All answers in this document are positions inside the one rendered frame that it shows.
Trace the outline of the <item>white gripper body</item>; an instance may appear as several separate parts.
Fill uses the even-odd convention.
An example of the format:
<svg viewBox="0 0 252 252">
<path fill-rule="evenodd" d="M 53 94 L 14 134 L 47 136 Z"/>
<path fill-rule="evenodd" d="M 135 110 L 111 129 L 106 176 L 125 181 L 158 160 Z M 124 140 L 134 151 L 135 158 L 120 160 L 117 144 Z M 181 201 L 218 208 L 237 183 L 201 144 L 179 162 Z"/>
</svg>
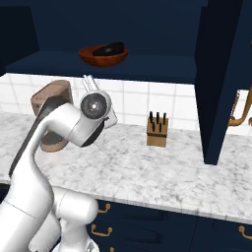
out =
<svg viewBox="0 0 252 252">
<path fill-rule="evenodd" d="M 87 93 L 96 92 L 98 90 L 98 85 L 92 75 L 84 75 L 82 83 Z"/>
</svg>

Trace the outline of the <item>brown wooden bowl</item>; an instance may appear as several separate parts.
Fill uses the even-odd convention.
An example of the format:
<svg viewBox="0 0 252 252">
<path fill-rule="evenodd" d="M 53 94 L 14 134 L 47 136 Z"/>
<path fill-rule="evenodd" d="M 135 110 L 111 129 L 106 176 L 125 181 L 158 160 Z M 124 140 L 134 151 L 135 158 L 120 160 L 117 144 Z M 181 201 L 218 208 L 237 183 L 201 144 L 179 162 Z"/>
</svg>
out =
<svg viewBox="0 0 252 252">
<path fill-rule="evenodd" d="M 93 56 L 93 51 L 99 49 L 99 45 L 92 45 L 88 47 L 83 47 L 79 50 L 79 56 L 81 59 L 96 67 L 110 67 L 121 63 L 129 53 L 127 47 L 124 47 L 124 52 L 118 55 L 111 56 Z"/>
</svg>

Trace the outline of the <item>small black bowl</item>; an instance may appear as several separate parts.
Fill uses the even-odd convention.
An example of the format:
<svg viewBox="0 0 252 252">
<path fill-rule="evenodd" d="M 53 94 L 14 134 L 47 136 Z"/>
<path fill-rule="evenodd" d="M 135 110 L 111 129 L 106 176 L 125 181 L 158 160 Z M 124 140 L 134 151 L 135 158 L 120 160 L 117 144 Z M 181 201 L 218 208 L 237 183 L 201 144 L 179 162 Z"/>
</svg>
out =
<svg viewBox="0 0 252 252">
<path fill-rule="evenodd" d="M 93 56 L 112 56 L 124 52 L 124 43 L 122 41 L 112 42 L 102 46 L 93 52 Z"/>
</svg>

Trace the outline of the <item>dark blue cabinet door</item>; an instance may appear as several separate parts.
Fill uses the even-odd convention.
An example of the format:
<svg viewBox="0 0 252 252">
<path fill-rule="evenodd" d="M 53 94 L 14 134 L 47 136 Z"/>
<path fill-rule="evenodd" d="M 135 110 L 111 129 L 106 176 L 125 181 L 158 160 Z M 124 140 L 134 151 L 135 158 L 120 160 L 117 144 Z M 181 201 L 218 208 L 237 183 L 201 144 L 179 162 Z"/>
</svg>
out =
<svg viewBox="0 0 252 252">
<path fill-rule="evenodd" d="M 252 87 L 252 0 L 209 0 L 195 61 L 204 163 L 217 164 L 236 92 Z"/>
</svg>

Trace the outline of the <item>wooden knife block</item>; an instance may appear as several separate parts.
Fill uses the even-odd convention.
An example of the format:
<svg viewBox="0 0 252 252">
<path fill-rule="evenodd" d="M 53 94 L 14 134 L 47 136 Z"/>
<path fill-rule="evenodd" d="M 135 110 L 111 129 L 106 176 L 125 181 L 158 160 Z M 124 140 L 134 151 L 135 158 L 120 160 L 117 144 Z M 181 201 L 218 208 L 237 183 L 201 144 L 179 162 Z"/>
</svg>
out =
<svg viewBox="0 0 252 252">
<path fill-rule="evenodd" d="M 166 147 L 168 118 L 166 114 L 160 116 L 159 113 L 149 113 L 147 124 L 147 145 L 156 147 Z"/>
</svg>

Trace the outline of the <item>dark blue drawer front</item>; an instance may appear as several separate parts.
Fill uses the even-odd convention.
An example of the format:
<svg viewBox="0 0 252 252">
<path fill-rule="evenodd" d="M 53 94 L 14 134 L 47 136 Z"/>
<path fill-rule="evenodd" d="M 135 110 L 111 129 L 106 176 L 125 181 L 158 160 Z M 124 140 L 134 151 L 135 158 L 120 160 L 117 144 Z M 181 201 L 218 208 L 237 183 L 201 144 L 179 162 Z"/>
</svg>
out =
<svg viewBox="0 0 252 252">
<path fill-rule="evenodd" d="M 95 236 L 92 224 L 104 224 L 113 228 L 108 237 Z M 100 252 L 190 252 L 193 232 L 162 225 L 137 224 L 123 220 L 96 220 L 90 225 L 90 235 Z"/>
<path fill-rule="evenodd" d="M 240 225 L 252 235 L 252 224 L 198 218 L 190 252 L 252 252 L 252 240 L 242 236 Z"/>
<path fill-rule="evenodd" d="M 154 221 L 182 230 L 192 230 L 197 223 L 197 218 L 192 215 L 102 200 L 98 200 L 98 208 L 104 210 L 107 203 L 111 206 L 110 210 L 107 213 L 100 214 L 100 216 L 112 220 Z"/>
</svg>

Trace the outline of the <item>gold tap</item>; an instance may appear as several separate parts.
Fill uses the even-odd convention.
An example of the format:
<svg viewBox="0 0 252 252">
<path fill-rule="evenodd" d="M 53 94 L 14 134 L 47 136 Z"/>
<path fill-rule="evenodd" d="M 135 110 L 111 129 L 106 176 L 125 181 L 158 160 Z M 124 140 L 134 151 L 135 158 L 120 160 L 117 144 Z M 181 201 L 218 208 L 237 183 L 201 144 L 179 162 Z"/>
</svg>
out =
<svg viewBox="0 0 252 252">
<path fill-rule="evenodd" d="M 245 120 L 245 118 L 246 118 L 246 116 L 247 116 L 247 114 L 249 112 L 249 109 L 250 109 L 250 107 L 252 105 L 252 90 L 250 90 L 248 92 L 248 95 L 247 95 L 247 98 L 246 98 L 246 103 L 245 103 L 245 106 L 244 106 L 244 109 L 243 109 L 243 113 L 242 113 L 242 116 L 239 119 L 235 119 L 233 117 L 234 108 L 237 105 L 237 102 L 238 102 L 238 94 L 236 94 L 233 109 L 231 111 L 231 115 L 230 115 L 230 118 L 229 118 L 229 121 L 228 121 L 228 126 L 239 126 L 239 125 L 241 125 L 243 123 L 243 121 Z"/>
</svg>

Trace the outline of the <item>dark blue wall cabinet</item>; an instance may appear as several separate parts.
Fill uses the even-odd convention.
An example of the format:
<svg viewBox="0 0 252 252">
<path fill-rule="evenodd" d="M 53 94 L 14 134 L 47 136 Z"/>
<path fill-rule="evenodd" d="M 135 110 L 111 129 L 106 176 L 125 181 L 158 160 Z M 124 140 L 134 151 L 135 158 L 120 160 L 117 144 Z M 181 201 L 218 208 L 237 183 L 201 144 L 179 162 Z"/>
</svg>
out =
<svg viewBox="0 0 252 252">
<path fill-rule="evenodd" d="M 208 0 L 0 0 L 0 76 L 5 73 L 192 84 L 201 11 Z M 112 67 L 79 50 L 122 41 Z"/>
</svg>

